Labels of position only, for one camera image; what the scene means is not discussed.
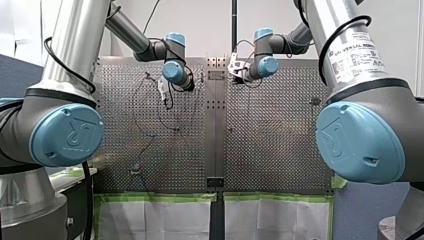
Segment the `gray cylindrical link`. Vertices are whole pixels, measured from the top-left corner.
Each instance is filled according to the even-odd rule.
[[[183,62],[182,60],[185,60],[185,46],[183,46],[183,45],[181,45],[177,42],[174,42],[172,40],[166,40],[166,43],[168,44],[169,48],[172,49],[172,52],[174,52],[175,54],[178,55],[177,56],[174,53],[172,53],[171,51],[168,51],[166,53],[166,61],[169,61],[169,60],[175,61],[184,70],[186,63]],[[190,88],[190,85],[193,84],[193,83],[190,82],[190,79],[187,77],[187,73],[185,72],[185,70],[183,71],[183,74],[184,74],[183,79],[185,81],[184,81],[183,84],[181,84],[179,86],[183,89]]]
[[[106,21],[106,27],[134,52],[145,52],[150,46],[149,39],[122,12],[122,10],[116,11],[117,7],[112,3],[110,14],[113,14],[113,16]]]
[[[7,121],[0,134],[0,146],[11,159],[23,163],[36,163],[29,152],[29,140],[40,120],[54,109],[70,104],[65,100],[27,96],[22,109]]]
[[[51,48],[70,69],[92,81],[110,0],[62,1]],[[89,86],[48,57],[40,83],[34,89],[49,89],[93,101]]]
[[[154,41],[150,43],[149,48],[143,53],[134,52],[134,57],[139,62],[150,62],[157,60],[165,60],[166,46],[161,41]]]
[[[318,54],[340,25],[359,16],[354,0],[304,3]],[[363,20],[339,34],[325,54],[323,71],[330,96],[359,83],[389,77]]]

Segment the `wire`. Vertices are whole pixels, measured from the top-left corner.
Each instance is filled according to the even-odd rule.
[[[318,71],[319,71],[319,76],[321,78],[321,81],[327,85],[327,82],[325,80],[325,76],[324,76],[324,60],[325,57],[327,56],[327,52],[330,49],[331,44],[334,42],[334,40],[343,32],[346,30],[347,27],[349,27],[349,25],[351,25],[352,23],[355,23],[357,21],[360,20],[367,20],[366,26],[368,27],[371,22],[372,22],[372,18],[370,16],[366,16],[366,15],[361,15],[361,16],[357,16],[354,17],[352,19],[350,19],[349,21],[343,23],[342,25],[340,25],[333,34],[331,34],[331,36],[327,39],[327,41],[324,43],[324,46],[321,49],[321,53],[319,55],[319,61],[318,61]]]
[[[109,20],[109,19],[111,19],[111,18],[113,18],[113,16],[115,16],[119,11],[121,10],[121,6],[118,6],[116,9],[115,9],[115,11],[112,13],[112,14],[110,14],[107,18],[106,18],[106,20]]]
[[[236,47],[234,48],[234,52],[237,52],[237,48],[238,48],[238,46],[241,44],[241,43],[247,43],[247,44],[249,44],[250,46],[252,46],[252,47],[255,47],[255,45],[253,45],[253,43],[251,43],[250,41],[248,41],[248,40],[246,40],[246,39],[243,39],[243,40],[240,40],[237,44],[236,44]]]
[[[174,84],[172,84],[172,83],[171,83],[171,87],[176,92],[185,92],[184,90],[178,90],[178,89],[176,89],[175,86],[174,86]]]
[[[160,42],[162,42],[164,45],[165,45],[165,47],[166,47],[166,49],[170,52],[170,53],[172,53],[172,54],[174,54],[176,57],[177,57],[177,59],[178,60],[180,60],[181,62],[183,62],[184,63],[184,68],[185,69],[187,69],[188,71],[189,71],[189,74],[188,74],[188,76],[191,78],[191,80],[190,81],[193,81],[194,80],[194,76],[193,76],[193,71],[191,70],[191,68],[189,68],[188,66],[187,66],[187,63],[186,63],[186,61],[185,61],[185,59],[184,58],[182,58],[180,55],[178,55],[176,52],[174,52],[172,49],[171,49],[171,47],[169,46],[169,44],[164,40],[164,39],[162,39],[162,38],[149,38],[149,40],[156,40],[156,41],[160,41]]]
[[[141,86],[143,85],[143,82],[145,79],[149,78],[149,75],[146,76],[146,78],[143,78],[140,82],[140,84],[138,85],[137,89],[134,91],[132,97],[131,97],[131,109],[132,109],[132,117],[133,117],[133,121],[135,123],[135,125],[137,126],[138,130],[140,132],[142,132],[144,135],[148,136],[148,137],[154,137],[155,135],[151,135],[148,134],[147,132],[143,131],[142,127],[140,126],[140,124],[137,121],[137,117],[135,115],[135,96],[137,95],[137,93],[140,91]]]
[[[157,107],[156,107],[157,114],[158,114],[158,118],[159,118],[159,122],[160,122],[160,123],[162,124],[162,126],[164,126],[166,129],[169,129],[169,130],[172,130],[172,131],[177,130],[177,128],[169,127],[168,125],[166,125],[166,124],[162,121],[162,118],[161,118],[161,116],[160,116],[159,106],[160,106],[160,104],[157,104]]]
[[[184,64],[186,64],[186,61],[184,60],[184,58],[182,58],[180,55],[178,55],[177,53],[175,53],[172,49],[171,49],[171,47],[169,46],[169,44],[164,40],[164,39],[162,39],[162,38],[149,38],[149,40],[156,40],[156,41],[160,41],[160,42],[162,42],[164,45],[165,45],[165,47],[166,47],[166,50],[168,50],[169,52],[171,52],[172,54],[174,54],[177,58],[178,58],[178,60],[180,60],[180,61],[182,61]]]
[[[286,48],[286,46],[287,46],[287,48],[290,51],[290,55],[286,54],[287,58],[292,58],[293,57],[293,49],[291,48],[291,45],[289,44],[287,37],[283,34],[278,34],[278,35],[284,39],[284,48]]]
[[[153,141],[155,140],[155,138],[156,138],[156,136],[151,137],[149,143],[147,144],[147,146],[145,148],[143,148],[140,151],[140,153],[137,155],[138,162],[142,162],[140,160],[141,156],[143,155],[143,153],[145,153],[152,146]],[[143,184],[144,190],[147,192],[147,195],[150,197],[150,199],[152,199],[152,196],[150,195],[150,191],[147,188],[146,179],[144,178],[143,174],[141,173],[141,164],[140,164],[140,168],[138,170],[139,170],[139,173],[138,174],[141,176],[141,182]],[[133,180],[134,180],[133,176],[137,176],[137,175],[132,175],[132,174],[130,175],[131,179],[130,179],[130,182],[128,184],[127,189],[129,189],[131,187],[132,183],[133,183]]]
[[[421,228],[420,230],[416,231],[414,234],[412,234],[411,236],[409,236],[405,240],[416,240],[416,239],[420,238],[423,235],[424,235],[424,228]]]
[[[263,78],[261,78],[260,79],[260,81],[259,81],[259,83],[257,84],[257,85],[255,85],[255,86],[250,86],[249,84],[247,84],[247,82],[246,82],[246,80],[244,80],[244,77],[245,77],[245,74],[244,74],[244,70],[246,69],[246,64],[247,64],[247,62],[250,60],[250,58],[252,58],[252,56],[253,56],[253,54],[254,54],[255,52],[252,52],[250,55],[249,55],[249,57],[247,58],[247,60],[244,62],[244,64],[243,64],[243,68],[242,68],[242,80],[243,80],[243,83],[244,83],[244,85],[246,85],[246,87],[248,87],[248,88],[258,88],[259,86],[261,86],[261,84],[262,84],[262,82],[263,82]]]
[[[87,222],[85,224],[85,231],[83,240],[91,239],[91,230],[93,228],[93,189],[91,183],[90,168],[87,162],[82,163],[82,169],[84,171],[85,184],[87,188]]]
[[[3,106],[1,106],[0,107],[0,112],[3,112],[3,111],[6,111],[6,110],[9,110],[9,109],[12,109],[12,108],[14,108],[14,109],[12,109],[12,110],[10,110],[10,112],[9,113],[7,113],[6,114],[6,116],[5,117],[3,117],[3,119],[2,119],[2,121],[0,122],[0,132],[1,131],[3,131],[3,128],[6,126],[6,124],[7,124],[7,122],[10,120],[10,118],[12,118],[12,116],[17,112],[17,111],[19,111],[19,110],[21,110],[21,108],[22,108],[22,103],[21,103],[22,101],[18,101],[18,102],[13,102],[13,103],[9,103],[9,104],[6,104],[6,105],[3,105]],[[2,149],[1,149],[1,147],[0,147],[0,156],[2,156],[2,157],[4,157],[4,158],[6,158],[7,160],[11,160],[11,161],[15,161],[15,160],[13,160],[11,157],[9,157]]]
[[[302,0],[297,0],[297,5],[298,5],[298,9],[299,9],[299,14],[300,14],[300,18],[302,19],[302,22],[309,27],[309,23],[305,18],[305,15],[303,15],[303,6],[302,6]]]
[[[171,110],[174,107],[174,98],[172,97],[172,90],[171,90],[171,83],[168,82],[168,90],[169,90],[169,97],[171,98],[171,106],[168,107],[167,100],[163,101],[165,104],[166,110]]]
[[[96,86],[94,86],[93,83],[91,83],[90,81],[88,81],[87,79],[85,79],[83,76],[81,76],[80,74],[78,74],[77,72],[73,71],[72,69],[70,69],[68,66],[65,65],[65,63],[63,63],[57,56],[56,54],[54,54],[53,50],[51,49],[51,44],[49,45],[48,43],[52,41],[52,37],[48,37],[46,38],[46,40],[44,40],[44,47],[46,48],[47,53],[49,53],[49,55],[56,61],[57,64],[59,64],[62,68],[64,68],[66,71],[68,71],[70,74],[74,75],[76,78],[78,78],[79,80],[81,80],[82,82],[84,82],[85,84],[87,84],[88,86],[90,86],[90,93],[93,94],[94,92],[96,92]]]
[[[156,8],[159,4],[160,0],[156,1],[155,6],[153,7],[152,13],[150,13],[149,19],[147,20],[146,26],[144,26],[143,34],[146,34],[147,27],[149,26],[150,20],[152,20],[153,14],[155,14]]]

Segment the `perforated metal panel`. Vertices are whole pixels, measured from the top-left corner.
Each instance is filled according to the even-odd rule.
[[[188,64],[196,89],[173,91],[174,107],[168,111],[159,100],[157,83],[146,79],[146,72],[159,79],[163,63],[100,61],[95,82],[101,85],[99,111],[106,133],[97,192],[205,191],[204,64]],[[131,175],[136,164],[140,174]]]
[[[317,62],[280,60],[259,88],[227,92],[227,191],[326,193],[331,171],[315,143],[315,121],[325,100]]]

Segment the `robot end effector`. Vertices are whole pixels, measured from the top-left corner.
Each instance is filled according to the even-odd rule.
[[[304,54],[311,40],[311,32],[303,23],[288,35],[274,34],[271,28],[261,28],[255,32],[254,62],[237,61],[235,49],[228,70],[236,78],[248,82],[269,77],[278,71],[278,62],[273,54]]]
[[[164,40],[149,39],[119,10],[111,4],[113,14],[107,19],[106,27],[134,51],[135,59],[140,62],[164,60],[163,77],[184,91],[193,91],[193,76],[185,72],[185,37],[169,33]]]

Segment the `black cable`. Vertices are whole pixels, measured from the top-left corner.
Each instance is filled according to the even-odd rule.
[[[154,137],[154,135],[150,135],[147,132],[143,131],[143,128],[140,126],[140,124],[137,121],[137,117],[135,115],[135,96],[137,95],[137,93],[140,91],[141,87],[143,86],[144,80],[149,78],[150,74],[147,75],[146,78],[143,78],[140,82],[140,84],[138,85],[137,89],[134,91],[132,97],[131,97],[131,113],[132,113],[132,118],[133,121],[135,123],[135,125],[137,126],[138,130],[143,133],[144,135],[148,136],[148,137]]]
[[[324,46],[321,49],[321,53],[319,55],[319,61],[318,61],[318,71],[319,71],[319,76],[321,78],[321,81],[327,85],[327,82],[325,81],[325,76],[324,76],[324,60],[325,57],[327,56],[327,52],[330,49],[331,44],[334,42],[334,40],[336,40],[336,38],[344,31],[346,30],[346,27],[349,27],[349,25],[351,25],[352,23],[355,23],[357,21],[360,20],[367,20],[366,26],[368,27],[371,22],[372,22],[372,18],[370,16],[366,16],[366,15],[361,15],[361,16],[357,16],[354,17],[352,19],[350,19],[349,21],[343,23],[342,25],[340,25],[333,34],[331,34],[331,36],[327,39],[327,41],[324,43]]]
[[[149,40],[156,40],[156,41],[160,41],[163,43],[163,45],[165,45],[166,50],[168,50],[170,53],[174,54],[178,60],[182,61],[184,64],[186,64],[186,61],[184,58],[182,58],[180,55],[178,55],[177,53],[175,53],[171,47],[169,46],[169,44],[162,38],[149,38]]]
[[[146,26],[144,26],[143,34],[146,34],[147,27],[149,26],[150,20],[152,20],[153,14],[155,14],[155,11],[156,11],[156,8],[157,8],[157,6],[158,6],[159,2],[160,2],[160,0],[157,0],[157,1],[156,1],[155,6],[153,7],[152,13],[150,13],[150,17],[149,17],[149,19],[147,20]]]
[[[255,45],[253,45],[253,43],[251,43],[250,41],[248,41],[248,40],[246,40],[246,39],[243,39],[243,40],[240,40],[240,41],[236,44],[236,47],[233,49],[233,52],[237,52],[237,48],[238,48],[238,46],[239,46],[241,43],[243,43],[243,42],[245,42],[245,43],[249,44],[249,45],[250,45],[250,46],[252,46],[252,47],[255,47]]]
[[[76,78],[78,78],[79,80],[81,80],[82,82],[84,82],[85,84],[87,84],[88,86],[90,86],[90,88],[91,88],[90,89],[90,93],[91,94],[94,93],[94,92],[96,92],[96,86],[94,86],[93,83],[91,83],[90,81],[88,81],[87,79],[85,79],[83,76],[81,76],[77,72],[75,72],[72,69],[70,69],[68,66],[65,65],[65,63],[63,63],[56,56],[56,54],[54,54],[53,50],[51,49],[51,46],[48,44],[51,41],[52,41],[52,37],[48,37],[48,38],[46,38],[46,40],[44,40],[44,47],[46,48],[47,53],[56,61],[57,64],[59,64],[67,72],[69,72],[70,74],[74,75]]]
[[[83,240],[91,239],[91,230],[93,228],[93,189],[91,183],[90,168],[87,162],[82,163],[82,169],[84,171],[85,184],[87,188],[87,222],[85,224],[85,231]]]
[[[6,126],[7,122],[10,120],[10,118],[12,118],[12,116],[19,110],[21,110],[22,108],[22,103],[20,105],[15,106],[14,103],[10,103],[10,104],[5,104],[5,106],[1,106],[0,107],[0,112],[6,111],[6,110],[10,110],[9,113],[6,114],[5,117],[3,117],[3,119],[0,122],[0,132],[3,130],[3,128]],[[0,156],[2,156],[3,158],[6,158],[7,160],[10,161],[15,161],[13,160],[11,157],[9,157],[0,147]]]
[[[3,104],[0,106],[0,113],[3,112],[4,110],[10,109],[12,107],[18,107],[21,106],[23,104],[24,100],[16,100],[13,102],[8,102],[6,104]]]
[[[244,62],[243,64],[243,68],[242,68],[242,77],[241,79],[243,80],[244,85],[246,85],[246,87],[248,88],[258,88],[259,86],[262,85],[263,82],[263,78],[260,79],[259,83],[257,85],[251,86],[250,84],[247,84],[246,80],[244,79],[245,75],[244,75],[244,70],[246,69],[246,63],[250,60],[250,58],[252,58],[253,54],[255,52],[252,52],[249,57],[247,58],[247,60]]]
[[[120,10],[121,10],[121,6],[118,6],[115,9],[115,11],[106,18],[106,20],[109,20],[109,19],[113,18],[113,16],[115,16],[115,14],[117,14]]]
[[[405,240],[416,240],[416,239],[420,238],[423,235],[424,235],[424,227],[421,228],[420,230],[416,231],[414,234],[412,234],[411,236],[409,236]]]
[[[166,124],[162,121],[162,117],[160,116],[159,106],[160,106],[160,104],[158,104],[158,105],[157,105],[157,107],[156,107],[159,122],[160,122],[160,123],[162,124],[162,126],[164,126],[166,129],[169,129],[169,130],[175,131],[177,128],[169,127],[168,125],[166,125]]]
[[[174,86],[174,84],[172,84],[172,83],[171,83],[171,87],[176,92],[185,92],[184,90],[178,90],[178,89],[176,89],[175,86]]]
[[[302,6],[302,0],[298,0],[297,1],[297,5],[298,5],[298,9],[299,9],[299,14],[300,14],[300,18],[302,19],[302,22],[309,27],[309,23],[305,18],[305,15],[303,15],[303,6]]]
[[[171,98],[171,106],[168,107],[168,104],[166,103],[166,99],[165,101],[163,101],[163,103],[165,104],[166,110],[171,110],[174,107],[174,98],[172,97],[172,90],[171,90],[171,83],[168,81],[168,91],[169,91],[169,97]]]

